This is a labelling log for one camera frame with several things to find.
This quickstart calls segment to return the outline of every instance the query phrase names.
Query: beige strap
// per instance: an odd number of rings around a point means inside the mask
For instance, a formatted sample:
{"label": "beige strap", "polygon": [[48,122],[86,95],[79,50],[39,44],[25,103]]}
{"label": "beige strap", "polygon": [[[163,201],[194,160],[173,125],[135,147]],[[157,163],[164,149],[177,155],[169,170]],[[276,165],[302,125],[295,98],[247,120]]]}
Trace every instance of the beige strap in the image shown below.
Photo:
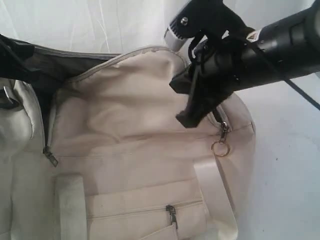
{"label": "beige strap", "polygon": [[218,239],[236,240],[238,227],[217,161],[217,157],[210,157],[196,160],[193,166]]}
{"label": "beige strap", "polygon": [[55,181],[55,240],[87,240],[83,178],[62,175]]}
{"label": "beige strap", "polygon": [[153,232],[140,240],[178,240],[176,225],[167,226],[159,231]]}

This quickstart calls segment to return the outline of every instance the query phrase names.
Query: metal ring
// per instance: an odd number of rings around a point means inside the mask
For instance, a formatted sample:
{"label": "metal ring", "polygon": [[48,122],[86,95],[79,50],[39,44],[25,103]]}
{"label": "metal ring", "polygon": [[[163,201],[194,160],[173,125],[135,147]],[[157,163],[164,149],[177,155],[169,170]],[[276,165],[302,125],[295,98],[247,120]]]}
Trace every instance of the metal ring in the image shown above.
{"label": "metal ring", "polygon": [[[215,145],[217,144],[221,144],[221,145],[225,145],[226,146],[226,153],[222,153],[222,154],[216,154],[215,153]],[[218,157],[225,157],[230,153],[230,146],[228,143],[226,143],[225,141],[215,141],[212,145],[211,145],[211,151],[213,152],[214,155],[218,156]]]}

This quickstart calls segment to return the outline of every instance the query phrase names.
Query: canvas bag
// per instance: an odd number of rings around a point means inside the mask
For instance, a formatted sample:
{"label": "canvas bag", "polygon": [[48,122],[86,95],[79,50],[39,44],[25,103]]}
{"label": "canvas bag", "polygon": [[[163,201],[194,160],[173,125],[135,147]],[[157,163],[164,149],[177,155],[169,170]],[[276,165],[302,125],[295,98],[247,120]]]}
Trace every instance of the canvas bag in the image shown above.
{"label": "canvas bag", "polygon": [[[47,146],[57,167],[43,155],[42,118],[32,88],[11,83],[23,106],[19,113],[31,123],[20,122],[30,134],[6,161],[13,169],[6,234],[15,239],[187,239],[213,227],[220,239],[236,239],[234,212],[245,201],[253,122],[235,94],[224,101],[218,112],[229,126],[230,153],[214,156],[211,146],[222,130],[212,114],[194,129],[175,119],[187,96],[174,93],[168,83],[185,66],[167,48],[151,47],[67,79],[49,118]],[[175,207],[177,229],[167,205]]]}

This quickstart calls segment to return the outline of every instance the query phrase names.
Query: bag handle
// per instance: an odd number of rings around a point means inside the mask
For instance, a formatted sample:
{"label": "bag handle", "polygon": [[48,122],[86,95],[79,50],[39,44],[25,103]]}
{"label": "bag handle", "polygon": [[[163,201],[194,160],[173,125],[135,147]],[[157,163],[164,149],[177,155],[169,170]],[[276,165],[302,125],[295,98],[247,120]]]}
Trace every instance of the bag handle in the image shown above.
{"label": "bag handle", "polygon": [[209,215],[218,230],[219,240],[236,240],[238,226],[225,188],[217,156],[196,160],[195,174]]}

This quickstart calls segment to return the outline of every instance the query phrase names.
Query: metal zipper pull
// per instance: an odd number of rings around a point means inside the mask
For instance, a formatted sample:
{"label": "metal zipper pull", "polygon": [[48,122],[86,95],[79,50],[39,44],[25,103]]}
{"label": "metal zipper pull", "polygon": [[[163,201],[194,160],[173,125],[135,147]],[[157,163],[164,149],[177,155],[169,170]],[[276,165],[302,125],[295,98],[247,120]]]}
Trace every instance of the metal zipper pull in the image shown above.
{"label": "metal zipper pull", "polygon": [[49,159],[50,163],[52,163],[52,165],[56,168],[59,162],[55,158],[55,156],[52,154],[52,152],[50,151],[49,146],[44,147],[43,154],[46,156],[47,159]]}
{"label": "metal zipper pull", "polygon": [[165,206],[165,210],[170,214],[170,224],[172,225],[173,223],[175,223],[175,229],[178,229],[178,222],[176,216],[177,212],[175,207],[172,205],[167,205]]}
{"label": "metal zipper pull", "polygon": [[[221,122],[221,129],[222,129],[222,131],[221,131],[220,140],[215,141],[211,145],[211,151],[214,153],[214,155],[216,155],[218,157],[225,157],[230,153],[230,146],[226,142],[229,126],[225,121]],[[221,149],[221,146],[223,146],[226,149],[224,151],[219,150],[219,152],[218,152],[217,148]]]}

